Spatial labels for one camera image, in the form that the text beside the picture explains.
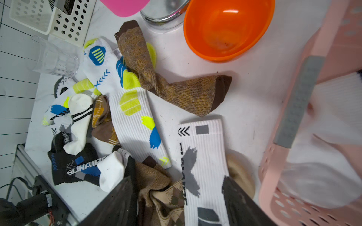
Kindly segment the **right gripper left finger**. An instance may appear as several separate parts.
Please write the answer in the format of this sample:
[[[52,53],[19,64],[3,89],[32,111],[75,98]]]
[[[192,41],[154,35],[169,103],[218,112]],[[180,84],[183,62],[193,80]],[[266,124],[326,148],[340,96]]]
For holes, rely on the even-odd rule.
[[[128,158],[125,178],[81,222],[80,226],[135,226],[137,224],[135,160]]]

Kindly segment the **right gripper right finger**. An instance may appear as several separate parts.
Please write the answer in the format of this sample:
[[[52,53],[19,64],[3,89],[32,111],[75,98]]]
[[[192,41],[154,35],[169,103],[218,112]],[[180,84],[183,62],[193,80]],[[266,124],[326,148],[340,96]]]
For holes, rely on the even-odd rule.
[[[231,226],[276,226],[233,178],[224,178],[222,193]]]

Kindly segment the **black sock white logo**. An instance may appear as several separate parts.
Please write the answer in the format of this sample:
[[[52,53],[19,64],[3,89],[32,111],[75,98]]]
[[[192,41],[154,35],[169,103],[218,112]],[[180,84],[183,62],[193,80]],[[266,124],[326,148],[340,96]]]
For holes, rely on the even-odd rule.
[[[64,133],[53,137],[48,157],[51,161],[52,179],[54,185],[86,181],[96,186],[100,185],[101,171],[98,164],[106,157],[98,157],[95,148],[86,143],[84,149],[76,154],[68,154],[64,150]]]

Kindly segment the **white sock grey pattern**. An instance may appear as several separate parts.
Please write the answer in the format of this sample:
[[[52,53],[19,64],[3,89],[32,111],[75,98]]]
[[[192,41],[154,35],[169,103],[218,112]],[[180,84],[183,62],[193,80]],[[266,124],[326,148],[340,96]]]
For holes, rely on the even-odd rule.
[[[229,176],[220,119],[178,126],[187,226],[229,225],[222,185]]]

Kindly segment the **black striped sock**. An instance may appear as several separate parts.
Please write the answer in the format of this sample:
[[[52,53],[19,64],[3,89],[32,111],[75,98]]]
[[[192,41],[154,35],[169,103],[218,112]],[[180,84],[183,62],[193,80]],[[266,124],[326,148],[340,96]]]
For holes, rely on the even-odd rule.
[[[67,15],[70,15],[74,7],[74,2],[75,0],[49,0],[49,5],[52,11],[56,7]]]

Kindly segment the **white sock black stripes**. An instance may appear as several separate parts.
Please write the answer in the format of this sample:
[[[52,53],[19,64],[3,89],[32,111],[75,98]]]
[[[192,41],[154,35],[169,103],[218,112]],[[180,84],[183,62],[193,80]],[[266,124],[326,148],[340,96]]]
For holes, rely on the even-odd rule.
[[[124,178],[130,153],[122,148],[113,151],[97,164],[100,170],[100,188],[110,193]]]

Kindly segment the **pink plastic basket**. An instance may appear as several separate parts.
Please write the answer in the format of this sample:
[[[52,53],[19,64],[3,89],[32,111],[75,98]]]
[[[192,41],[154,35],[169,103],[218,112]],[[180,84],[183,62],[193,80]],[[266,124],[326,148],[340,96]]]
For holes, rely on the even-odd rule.
[[[259,178],[277,225],[361,225],[361,1],[332,1],[306,43]]]

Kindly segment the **white plastic basket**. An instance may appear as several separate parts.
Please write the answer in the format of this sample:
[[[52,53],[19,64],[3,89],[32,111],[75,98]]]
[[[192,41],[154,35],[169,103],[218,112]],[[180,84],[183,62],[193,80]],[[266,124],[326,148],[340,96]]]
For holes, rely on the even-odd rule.
[[[85,42],[95,1],[75,1],[72,12],[58,8],[65,1],[12,1],[9,17],[32,30],[52,35],[77,47]]]

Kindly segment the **brown argyle sock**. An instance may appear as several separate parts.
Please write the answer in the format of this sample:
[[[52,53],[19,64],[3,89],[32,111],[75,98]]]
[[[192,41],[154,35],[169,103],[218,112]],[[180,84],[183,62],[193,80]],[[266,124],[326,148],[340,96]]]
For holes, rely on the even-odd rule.
[[[135,163],[138,226],[184,226],[183,182],[173,182],[152,157]]]

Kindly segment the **white sock yellow blue patches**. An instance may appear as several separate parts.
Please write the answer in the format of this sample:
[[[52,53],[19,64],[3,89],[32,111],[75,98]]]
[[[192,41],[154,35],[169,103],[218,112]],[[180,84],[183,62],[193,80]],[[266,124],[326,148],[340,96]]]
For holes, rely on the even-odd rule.
[[[147,91],[102,38],[86,42],[82,70],[94,87],[108,98],[117,138],[137,161],[152,157],[164,169],[172,163],[157,131]]]

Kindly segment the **yellow brown plaid sock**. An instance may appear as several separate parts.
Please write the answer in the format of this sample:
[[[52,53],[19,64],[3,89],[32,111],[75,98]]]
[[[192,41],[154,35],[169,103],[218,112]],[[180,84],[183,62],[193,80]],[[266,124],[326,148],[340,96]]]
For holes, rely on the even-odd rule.
[[[91,134],[96,139],[120,146],[115,128],[112,123],[110,106],[108,98],[104,95],[99,96],[94,103]]]

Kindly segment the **white sock thin stripes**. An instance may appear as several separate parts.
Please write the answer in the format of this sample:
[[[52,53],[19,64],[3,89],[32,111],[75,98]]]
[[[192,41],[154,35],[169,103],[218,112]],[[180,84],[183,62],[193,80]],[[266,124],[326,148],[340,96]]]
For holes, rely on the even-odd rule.
[[[88,127],[93,113],[93,99],[86,94],[76,94],[70,98],[69,110],[73,119],[71,133],[75,139],[64,145],[67,154],[77,155],[85,147]]]

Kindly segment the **brown long sock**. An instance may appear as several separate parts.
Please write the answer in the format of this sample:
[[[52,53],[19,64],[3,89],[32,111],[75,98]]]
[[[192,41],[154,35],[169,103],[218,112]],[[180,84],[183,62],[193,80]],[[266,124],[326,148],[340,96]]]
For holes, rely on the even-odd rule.
[[[137,75],[145,90],[199,117],[211,113],[224,101],[232,82],[230,76],[210,75],[168,83],[158,74],[137,21],[123,23],[115,39],[126,67]]]

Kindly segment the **clear drinking glass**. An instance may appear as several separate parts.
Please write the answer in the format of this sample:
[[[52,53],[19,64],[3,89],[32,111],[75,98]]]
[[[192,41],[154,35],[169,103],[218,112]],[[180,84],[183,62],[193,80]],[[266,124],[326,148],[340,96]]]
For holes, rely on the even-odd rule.
[[[25,65],[37,73],[74,77],[79,69],[79,59],[55,44],[33,36],[25,45]]]

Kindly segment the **orange plastic bowl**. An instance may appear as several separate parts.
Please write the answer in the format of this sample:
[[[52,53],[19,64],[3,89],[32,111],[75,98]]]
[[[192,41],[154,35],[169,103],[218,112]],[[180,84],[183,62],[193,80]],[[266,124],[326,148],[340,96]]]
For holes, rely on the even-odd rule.
[[[204,60],[233,60],[262,38],[274,10],[274,0],[192,0],[183,24],[186,43]]]

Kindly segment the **chrome cup holder stand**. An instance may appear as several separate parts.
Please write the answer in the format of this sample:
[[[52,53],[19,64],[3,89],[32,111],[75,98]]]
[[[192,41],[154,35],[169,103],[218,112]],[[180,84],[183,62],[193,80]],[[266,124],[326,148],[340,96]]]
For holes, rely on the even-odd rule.
[[[189,3],[190,0],[150,0],[140,14],[150,26],[169,30],[184,22]]]

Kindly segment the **pink plastic goblet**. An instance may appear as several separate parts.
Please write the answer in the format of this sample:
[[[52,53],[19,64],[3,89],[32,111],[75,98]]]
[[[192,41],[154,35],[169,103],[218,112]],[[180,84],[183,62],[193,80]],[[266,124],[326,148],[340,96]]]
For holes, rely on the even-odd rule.
[[[140,12],[150,0],[100,0],[112,13],[126,18]]]

